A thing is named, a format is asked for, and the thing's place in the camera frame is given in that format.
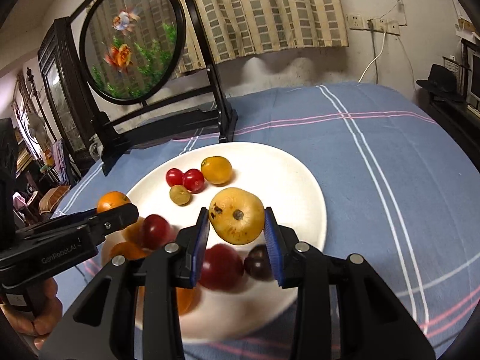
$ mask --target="bed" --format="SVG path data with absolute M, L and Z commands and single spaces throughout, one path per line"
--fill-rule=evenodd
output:
M 383 86 L 275 88 L 230 101 L 235 141 L 278 147 L 316 177 L 327 207 L 324 252 L 365 256 L 443 353 L 480 299 L 480 175 L 464 152 Z M 107 177 L 97 162 L 55 216 L 93 208 L 104 193 L 128 192 L 165 161 L 217 142 L 203 134 L 132 150 Z M 99 269 L 98 255 L 56 277 L 65 310 Z M 186 357 L 287 359 L 294 313 L 295 305 L 239 340 L 186 345 Z

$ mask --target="red cherry tomato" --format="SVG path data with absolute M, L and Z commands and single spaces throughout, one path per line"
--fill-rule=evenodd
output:
M 172 187 L 174 185 L 182 185 L 182 178 L 183 172 L 177 168 L 171 168 L 165 175 L 165 180 L 169 187 Z
M 205 178 L 198 169 L 187 170 L 183 174 L 183 186 L 190 192 L 199 192 L 205 184 Z
M 242 259 L 232 247 L 217 244 L 205 251 L 200 284 L 210 290 L 228 291 L 243 276 Z
M 140 230 L 142 247 L 155 251 L 169 242 L 173 242 L 175 238 L 175 231 L 160 215 L 148 215 L 145 221 L 143 221 L 142 229 Z

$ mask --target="goldfish painting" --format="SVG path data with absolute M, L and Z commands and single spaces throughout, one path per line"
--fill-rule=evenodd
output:
M 132 64 L 131 49 L 125 43 L 119 48 L 111 45 L 109 51 L 105 54 L 104 60 L 120 73 L 128 73 L 128 66 Z
M 123 35 L 128 35 L 129 32 L 134 31 L 135 22 L 140 20 L 139 10 L 133 7 L 131 0 L 123 0 L 123 2 L 125 3 L 125 10 L 114 17 L 112 27 L 121 31 Z

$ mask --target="electrical outlet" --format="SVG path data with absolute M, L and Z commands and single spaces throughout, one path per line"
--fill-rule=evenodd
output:
M 393 35 L 400 35 L 400 27 L 397 20 L 388 20 L 387 21 L 387 33 Z
M 393 35 L 400 35 L 400 27 L 397 20 L 373 19 L 373 30 L 376 32 L 386 32 Z
M 365 30 L 362 15 L 346 15 L 346 21 L 351 30 Z

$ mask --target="human hand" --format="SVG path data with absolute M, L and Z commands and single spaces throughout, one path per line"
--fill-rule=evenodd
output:
M 47 297 L 45 308 L 33 321 L 25 318 L 12 306 L 0 304 L 0 308 L 15 331 L 36 337 L 34 343 L 38 350 L 42 348 L 53 328 L 57 326 L 63 311 L 62 302 L 57 298 L 57 282 L 50 278 L 44 282 L 43 288 Z

